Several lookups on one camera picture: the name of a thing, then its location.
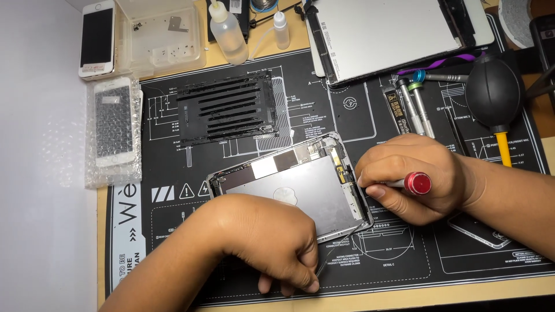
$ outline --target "dropper bottle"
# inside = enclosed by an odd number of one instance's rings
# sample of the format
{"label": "dropper bottle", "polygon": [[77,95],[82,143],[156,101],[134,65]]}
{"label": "dropper bottle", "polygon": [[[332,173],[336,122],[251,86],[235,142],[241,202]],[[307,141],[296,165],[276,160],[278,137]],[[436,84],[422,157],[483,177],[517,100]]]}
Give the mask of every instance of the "dropper bottle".
{"label": "dropper bottle", "polygon": [[235,15],[228,12],[220,1],[211,0],[212,4],[208,11],[212,16],[210,30],[218,42],[225,59],[230,64],[241,65],[249,57],[249,48],[241,33],[239,21]]}

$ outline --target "bubble wrap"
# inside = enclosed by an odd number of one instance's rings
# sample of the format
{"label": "bubble wrap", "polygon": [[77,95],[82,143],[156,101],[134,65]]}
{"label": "bubble wrap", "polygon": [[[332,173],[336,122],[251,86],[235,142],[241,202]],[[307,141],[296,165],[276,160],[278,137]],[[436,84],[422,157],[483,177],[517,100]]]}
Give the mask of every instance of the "bubble wrap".
{"label": "bubble wrap", "polygon": [[140,109],[132,76],[87,84],[86,188],[141,181]]}

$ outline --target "yellow nozzle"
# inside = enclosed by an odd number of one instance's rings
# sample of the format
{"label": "yellow nozzle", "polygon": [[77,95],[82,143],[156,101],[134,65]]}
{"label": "yellow nozzle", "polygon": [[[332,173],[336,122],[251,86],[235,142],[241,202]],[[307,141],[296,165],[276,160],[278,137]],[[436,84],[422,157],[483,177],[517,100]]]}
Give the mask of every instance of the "yellow nozzle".
{"label": "yellow nozzle", "polygon": [[499,152],[501,152],[501,161],[503,165],[512,167],[511,154],[509,153],[509,143],[507,142],[507,132],[495,133],[497,137],[497,145],[499,145]]}

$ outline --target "parts organizer box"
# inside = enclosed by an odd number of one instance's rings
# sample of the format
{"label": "parts organizer box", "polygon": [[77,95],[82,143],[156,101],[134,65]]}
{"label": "parts organizer box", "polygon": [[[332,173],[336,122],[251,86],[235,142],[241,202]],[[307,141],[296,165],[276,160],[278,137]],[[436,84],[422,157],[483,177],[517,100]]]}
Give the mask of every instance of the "parts organizer box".
{"label": "parts organizer box", "polygon": [[117,0],[123,22],[120,71],[137,78],[206,65],[204,32],[192,0]]}

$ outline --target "plastic container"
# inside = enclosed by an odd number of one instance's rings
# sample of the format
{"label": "plastic container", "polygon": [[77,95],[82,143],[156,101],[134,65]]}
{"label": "plastic container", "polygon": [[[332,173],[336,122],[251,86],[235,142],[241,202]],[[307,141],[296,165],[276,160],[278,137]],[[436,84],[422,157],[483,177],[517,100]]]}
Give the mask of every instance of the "plastic container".
{"label": "plastic container", "polygon": [[119,48],[121,72],[137,78],[206,65],[204,32],[191,0],[116,0],[127,17]]}
{"label": "plastic container", "polygon": [[239,21],[235,15],[229,13],[224,4],[219,1],[213,1],[208,7],[208,11],[212,16],[210,30],[224,53],[225,59],[233,65],[245,63],[249,57],[249,48],[246,46]]}
{"label": "plastic container", "polygon": [[289,25],[287,24],[287,19],[285,19],[285,14],[281,11],[274,14],[274,35],[279,49],[285,50],[289,48],[291,44],[289,39]]}

